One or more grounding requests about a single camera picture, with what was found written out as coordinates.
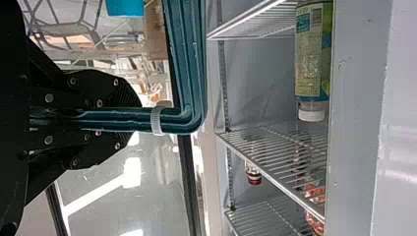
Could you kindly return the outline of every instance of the white panel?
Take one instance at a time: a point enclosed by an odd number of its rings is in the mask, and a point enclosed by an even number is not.
[[[416,235],[417,2],[393,0],[371,235]]]
[[[327,236],[371,232],[390,11],[390,0],[335,0]]]

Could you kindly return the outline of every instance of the bolt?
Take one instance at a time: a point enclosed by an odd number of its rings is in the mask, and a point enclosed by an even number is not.
[[[47,103],[51,103],[51,102],[53,101],[53,94],[52,94],[52,93],[48,93],[48,94],[45,96],[45,101],[46,101]]]
[[[103,106],[103,101],[101,99],[99,99],[96,103],[97,107],[101,107]]]
[[[52,143],[53,143],[53,136],[46,136],[44,142],[48,146],[52,145]]]
[[[70,85],[74,86],[77,84],[77,79],[75,79],[74,77],[70,79]]]
[[[75,159],[73,159],[73,161],[71,162],[71,165],[73,165],[73,167],[76,167],[79,163],[80,163],[80,161],[79,161],[77,158],[75,158]]]

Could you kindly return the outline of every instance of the wire shelf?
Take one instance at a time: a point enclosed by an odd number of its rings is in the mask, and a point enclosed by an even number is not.
[[[290,122],[217,136],[283,193],[325,223],[326,126]]]
[[[208,34],[208,40],[292,37],[298,0],[265,0]]]
[[[238,236],[311,236],[302,208],[286,196],[225,213]]]

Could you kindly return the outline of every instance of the plastic bottle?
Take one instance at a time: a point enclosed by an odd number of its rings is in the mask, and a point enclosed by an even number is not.
[[[296,10],[295,94],[300,120],[326,117],[330,88],[333,5],[330,0],[300,2]]]

